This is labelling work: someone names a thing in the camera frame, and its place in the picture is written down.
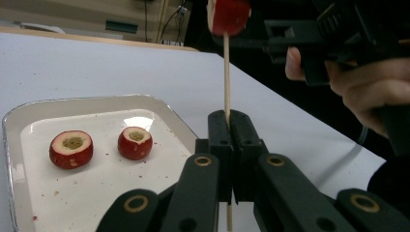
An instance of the tabletop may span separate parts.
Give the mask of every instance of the tabletop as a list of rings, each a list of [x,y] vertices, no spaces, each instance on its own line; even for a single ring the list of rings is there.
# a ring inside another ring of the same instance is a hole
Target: tabletop
[[[382,159],[232,65],[230,75],[231,107],[248,114],[270,152],[290,157],[331,197],[366,189]],[[133,94],[163,100],[206,138],[208,114],[223,109],[223,59],[191,48],[0,30],[2,116],[28,102]],[[1,147],[0,231],[13,231],[6,154]],[[234,231],[257,231],[250,204],[235,206],[233,221]]]

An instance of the finger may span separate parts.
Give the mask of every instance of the finger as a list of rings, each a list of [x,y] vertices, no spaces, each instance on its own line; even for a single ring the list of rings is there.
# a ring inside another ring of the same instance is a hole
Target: finger
[[[363,125],[387,137],[386,129],[374,109],[385,105],[410,104],[410,81],[385,79],[350,88],[343,96],[343,103]]]
[[[410,80],[410,58],[375,62],[351,71],[346,71],[335,63],[326,63],[326,68],[332,90],[341,96],[350,88],[381,79]]]
[[[287,49],[284,71],[291,80],[305,80],[304,70],[301,68],[301,53],[298,48],[289,47]]]

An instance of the metal tray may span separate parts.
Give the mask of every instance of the metal tray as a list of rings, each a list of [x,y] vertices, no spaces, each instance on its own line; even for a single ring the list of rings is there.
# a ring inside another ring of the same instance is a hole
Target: metal tray
[[[118,154],[118,135],[128,126],[152,134],[146,159]],[[94,142],[91,161],[74,170],[48,157],[53,137],[69,130],[86,131]],[[196,139],[165,102],[149,96],[27,103],[4,117],[3,132],[16,231],[95,231],[125,191],[161,192],[177,182]]]

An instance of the cored red apple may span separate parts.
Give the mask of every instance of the cored red apple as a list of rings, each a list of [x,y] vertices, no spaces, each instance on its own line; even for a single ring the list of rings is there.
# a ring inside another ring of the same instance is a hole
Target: cored red apple
[[[208,0],[208,27],[213,35],[239,34],[249,16],[249,0]]]
[[[88,163],[93,157],[93,140],[81,130],[64,131],[58,134],[50,144],[51,161],[64,169],[78,168]]]
[[[125,128],[118,136],[118,152],[130,160],[147,157],[153,147],[151,133],[140,127]]]

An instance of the apple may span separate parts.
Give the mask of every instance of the apple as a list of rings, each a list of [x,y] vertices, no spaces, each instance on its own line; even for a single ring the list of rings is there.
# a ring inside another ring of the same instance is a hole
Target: apple
[[[118,152],[130,160],[147,157],[152,147],[151,133],[140,127],[127,127],[118,136]]]
[[[69,130],[58,134],[49,147],[51,161],[63,169],[75,169],[88,163],[93,157],[93,140],[81,130]]]
[[[249,0],[208,0],[208,28],[213,35],[236,36],[249,17]]]

